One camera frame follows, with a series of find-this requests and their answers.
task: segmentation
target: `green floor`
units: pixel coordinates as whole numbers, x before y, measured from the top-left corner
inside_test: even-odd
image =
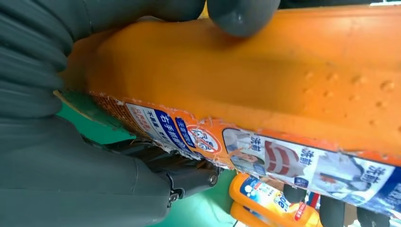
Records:
[[[88,138],[100,143],[130,137],[126,133],[92,122],[67,106],[63,107],[59,115],[73,122]],[[213,189],[175,202],[166,220],[153,227],[232,227],[235,220],[229,215],[232,200],[228,195],[228,187],[234,175],[233,171],[225,171]]]

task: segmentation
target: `printed label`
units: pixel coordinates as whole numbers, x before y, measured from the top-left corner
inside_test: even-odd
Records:
[[[223,138],[234,166],[244,172],[387,215],[396,216],[401,209],[399,167],[238,129],[224,129]]]
[[[306,196],[306,204],[318,210],[320,208],[320,195],[308,191]]]
[[[179,151],[191,153],[175,127],[172,118],[163,111],[126,104],[131,115],[148,136]]]
[[[401,167],[393,166],[400,163],[396,157],[388,156],[384,161],[378,154],[364,151],[367,160],[341,154],[336,145],[326,141],[268,129],[255,134],[221,119],[198,120],[186,111],[134,103],[126,106],[143,130],[138,134],[146,134],[183,155],[401,217]],[[274,198],[270,200],[277,206]]]
[[[238,129],[224,129],[224,143],[234,166],[255,171],[265,176],[267,173],[280,176],[279,179],[293,182],[298,178],[298,186],[306,188],[313,178],[317,166],[317,150],[302,145],[255,135]]]
[[[288,212],[290,203],[282,193],[255,177],[248,177],[241,185],[240,192],[263,207]]]
[[[221,150],[220,143],[206,130],[202,130],[195,125],[188,126],[189,136],[194,141],[198,148],[209,152],[217,153]]]
[[[306,204],[304,204],[303,202],[299,204],[299,208],[295,213],[295,221],[299,221],[302,217],[302,215],[304,214],[304,211],[306,209]]]

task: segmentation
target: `cleaning product bottle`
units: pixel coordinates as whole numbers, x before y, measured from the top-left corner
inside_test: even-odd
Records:
[[[279,227],[273,220],[269,220],[237,202],[233,202],[230,213],[233,218],[249,227]]]
[[[394,21],[401,7],[281,10],[248,39],[209,19],[136,23],[77,43],[61,93],[164,150],[399,216]]]
[[[240,216],[239,213],[248,214],[250,212],[252,217],[268,222],[269,225],[275,223],[275,225],[283,227],[322,226],[319,214],[314,208],[302,202],[291,204],[281,191],[253,176],[238,174],[231,182],[229,193],[234,201],[246,207],[244,210],[238,207],[234,208],[233,205],[234,218]],[[250,218],[249,215],[247,217],[243,218],[244,223],[255,222],[254,218]]]

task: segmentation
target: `black plastic part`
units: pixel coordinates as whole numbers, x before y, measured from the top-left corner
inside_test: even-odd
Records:
[[[182,192],[180,199],[208,190],[214,187],[218,181],[218,174],[213,169],[172,167],[165,170],[171,179],[172,188]]]
[[[384,214],[374,213],[357,207],[357,217],[361,227],[389,227],[390,218]]]
[[[283,194],[290,203],[299,203],[305,201],[306,190],[302,188],[294,188],[291,185],[285,184]]]
[[[319,217],[323,227],[343,227],[345,203],[343,201],[321,195]]]

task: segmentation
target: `orange detergent bottle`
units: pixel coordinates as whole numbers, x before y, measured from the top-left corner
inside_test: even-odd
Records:
[[[238,174],[229,192],[235,201],[231,215],[249,227],[322,226],[314,208],[305,203],[290,204],[281,191],[247,174]]]
[[[233,202],[231,206],[231,216],[248,227],[279,227],[272,220],[263,217],[237,202]]]
[[[281,10],[248,39],[207,18],[140,22],[78,42],[61,95],[167,151],[398,216],[395,21],[401,7]]]

